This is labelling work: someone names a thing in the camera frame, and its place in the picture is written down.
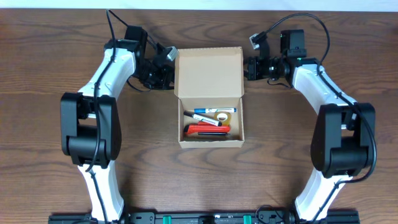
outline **wood grain surface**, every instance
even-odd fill
[[[242,46],[291,12],[116,11],[156,41],[177,48]],[[362,223],[398,222],[398,14],[315,12],[331,35],[324,66],[347,94],[376,109],[374,175],[346,186],[334,208],[356,208]],[[124,27],[114,23],[116,35]],[[316,21],[291,19],[269,35],[279,54],[281,29],[305,29],[308,56],[320,58]],[[46,223],[52,213],[89,212],[85,182],[60,148],[59,104],[91,78],[110,38],[104,10],[0,10],[0,223]],[[297,91],[244,84],[242,148],[181,149],[177,97],[125,87],[118,101],[123,143],[120,191],[133,208],[160,212],[255,210],[287,206],[310,173],[316,114]]]

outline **cardboard box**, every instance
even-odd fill
[[[182,148],[242,147],[243,131],[243,53],[241,47],[179,49],[175,63],[175,89],[178,97],[178,142]],[[195,108],[235,107],[231,113],[231,135],[213,138],[185,135],[188,124],[198,121],[184,116]],[[212,118],[214,114],[203,114]]]

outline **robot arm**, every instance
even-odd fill
[[[292,88],[303,94],[318,115],[311,143],[314,168],[304,191],[295,199],[292,210],[296,220],[310,222],[315,217],[316,220],[321,220],[327,216],[328,208],[344,182],[369,166],[375,155],[363,127],[363,120],[351,110],[347,102],[335,94],[335,91],[341,90],[320,66],[319,72],[324,78],[322,80],[317,70],[318,60],[305,58],[307,51],[304,49],[304,31],[281,32],[281,58],[270,57],[266,39],[265,33],[250,37],[254,49],[260,50],[260,56],[246,61],[248,70],[245,76],[248,80],[278,80],[284,77]],[[342,95],[365,114],[374,132],[374,108],[369,103],[357,103],[352,97],[344,93]],[[353,136],[342,137],[342,129],[353,131]]]
[[[116,46],[113,46],[112,40],[105,44],[104,59],[91,80],[78,93],[65,93],[61,99],[62,150],[78,165],[90,194],[93,206],[91,217],[98,221],[119,220],[124,208],[115,173],[115,160],[121,147],[116,101],[124,84],[134,76],[152,89],[169,89],[174,75],[174,70],[165,62],[174,60],[177,49],[157,44],[157,55],[151,63],[144,59],[146,42],[146,31],[141,27],[128,26],[125,39],[117,40]],[[105,70],[112,58],[113,47],[114,60]],[[98,85],[99,118],[96,118],[93,109],[95,83],[104,71]],[[98,156],[90,172],[86,170],[94,158],[97,127],[79,123],[79,119],[86,118],[101,122]]]

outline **marker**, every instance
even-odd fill
[[[184,128],[185,134],[193,133],[228,133],[231,130],[229,126],[214,126],[210,124],[188,124]]]
[[[197,119],[198,121],[203,121],[203,122],[206,122],[206,123],[208,123],[208,124],[212,124],[212,125],[214,125],[214,126],[221,126],[221,125],[223,125],[220,121],[216,121],[216,120],[214,120],[214,119],[207,118],[207,117],[204,117],[204,116],[199,115],[199,114],[190,113],[190,112],[188,112],[188,111],[184,111],[184,115],[185,115],[185,116],[190,116],[191,118]]]
[[[198,133],[199,135],[229,136],[229,133]]]
[[[197,108],[194,109],[195,113],[216,113],[216,112],[228,112],[235,113],[236,108]]]

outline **masking tape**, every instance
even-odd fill
[[[231,122],[231,114],[227,112],[217,112],[214,114],[214,119],[228,126]]]

